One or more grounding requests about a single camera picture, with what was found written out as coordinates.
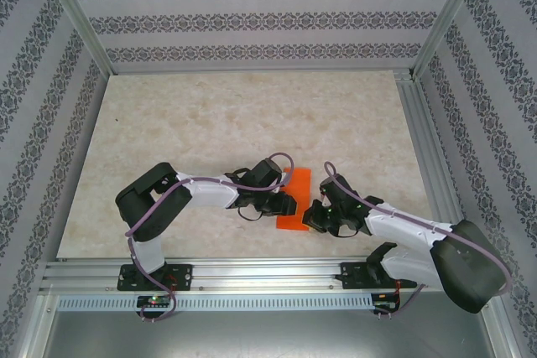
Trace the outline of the orange paper sheet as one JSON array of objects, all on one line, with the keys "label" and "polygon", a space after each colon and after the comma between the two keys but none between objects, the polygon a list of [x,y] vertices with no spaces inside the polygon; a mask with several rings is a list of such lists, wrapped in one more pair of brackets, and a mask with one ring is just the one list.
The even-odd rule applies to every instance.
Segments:
[{"label": "orange paper sheet", "polygon": [[302,223],[302,219],[310,207],[311,170],[295,168],[290,181],[281,189],[295,199],[297,206],[294,215],[277,217],[276,228],[287,231],[309,231],[309,227]]}]

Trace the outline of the grey sheet metal panel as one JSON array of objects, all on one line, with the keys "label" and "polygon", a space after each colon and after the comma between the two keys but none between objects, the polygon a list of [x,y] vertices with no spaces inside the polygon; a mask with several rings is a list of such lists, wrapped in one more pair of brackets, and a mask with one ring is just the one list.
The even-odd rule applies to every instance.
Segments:
[{"label": "grey sheet metal panel", "polygon": [[476,320],[380,320],[359,311],[59,313],[44,358],[493,358]]}]

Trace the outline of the small circuit board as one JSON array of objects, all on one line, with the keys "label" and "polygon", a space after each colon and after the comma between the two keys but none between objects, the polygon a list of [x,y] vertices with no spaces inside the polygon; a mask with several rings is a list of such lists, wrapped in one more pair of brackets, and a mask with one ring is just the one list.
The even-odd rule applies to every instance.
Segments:
[{"label": "small circuit board", "polygon": [[395,310],[399,307],[400,297],[398,293],[373,293],[372,301],[374,306]]},{"label": "small circuit board", "polygon": [[138,296],[138,309],[168,309],[171,305],[170,298],[164,295]]}]

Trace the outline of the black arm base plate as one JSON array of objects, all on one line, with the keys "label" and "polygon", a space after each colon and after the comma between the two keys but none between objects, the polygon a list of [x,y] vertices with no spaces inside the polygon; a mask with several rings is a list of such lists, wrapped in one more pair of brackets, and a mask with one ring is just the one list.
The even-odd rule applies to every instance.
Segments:
[{"label": "black arm base plate", "polygon": [[335,279],[341,282],[344,289],[411,289],[418,284],[410,280],[391,278],[378,263],[343,262],[341,273]]},{"label": "black arm base plate", "polygon": [[[189,291],[193,267],[187,264],[165,263],[149,276],[171,291]],[[162,291],[162,288],[148,280],[134,264],[122,265],[117,280],[119,291]]]}]

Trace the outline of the long aluminium mounting rail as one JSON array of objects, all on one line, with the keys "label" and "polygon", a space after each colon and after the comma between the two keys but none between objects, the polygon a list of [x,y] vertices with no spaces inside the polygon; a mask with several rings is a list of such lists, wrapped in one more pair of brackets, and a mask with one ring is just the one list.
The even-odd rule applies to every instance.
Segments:
[{"label": "long aluminium mounting rail", "polygon": [[[169,258],[192,266],[192,293],[342,293],[335,279],[344,262],[364,257]],[[130,258],[70,258],[45,265],[41,294],[116,293],[120,268]]]}]

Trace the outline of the aluminium side rail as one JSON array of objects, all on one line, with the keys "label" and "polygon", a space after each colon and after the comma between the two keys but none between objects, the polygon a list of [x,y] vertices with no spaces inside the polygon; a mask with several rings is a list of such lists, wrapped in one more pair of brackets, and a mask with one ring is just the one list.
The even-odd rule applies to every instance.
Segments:
[{"label": "aluminium side rail", "polygon": [[433,218],[456,224],[465,215],[420,84],[412,79],[409,70],[395,70],[394,80]]}]

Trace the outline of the aluminium frame bar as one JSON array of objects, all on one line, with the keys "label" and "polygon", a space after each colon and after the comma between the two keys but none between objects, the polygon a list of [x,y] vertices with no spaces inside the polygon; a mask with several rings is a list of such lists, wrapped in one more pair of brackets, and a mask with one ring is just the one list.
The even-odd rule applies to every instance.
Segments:
[{"label": "aluminium frame bar", "polygon": [[494,358],[522,358],[503,300],[500,297],[490,299],[481,316]]},{"label": "aluminium frame bar", "polygon": [[24,333],[18,358],[43,358],[55,319],[59,297],[39,295]]}]

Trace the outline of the aluminium frame post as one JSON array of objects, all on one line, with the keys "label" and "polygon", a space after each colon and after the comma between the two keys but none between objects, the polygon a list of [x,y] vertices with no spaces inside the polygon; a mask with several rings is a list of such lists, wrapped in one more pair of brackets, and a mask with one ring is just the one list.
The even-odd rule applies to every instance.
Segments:
[{"label": "aluminium frame post", "polygon": [[433,23],[416,60],[410,68],[413,81],[417,81],[425,72],[436,49],[440,45],[447,29],[450,27],[464,0],[446,0],[437,19]]},{"label": "aluminium frame post", "polygon": [[78,0],[60,0],[65,12],[67,13],[74,28],[81,36],[84,44],[88,48],[92,58],[95,60],[103,76],[109,79],[117,75],[110,58],[107,55],[105,47],[98,38],[96,31],[89,18],[86,16]]}]

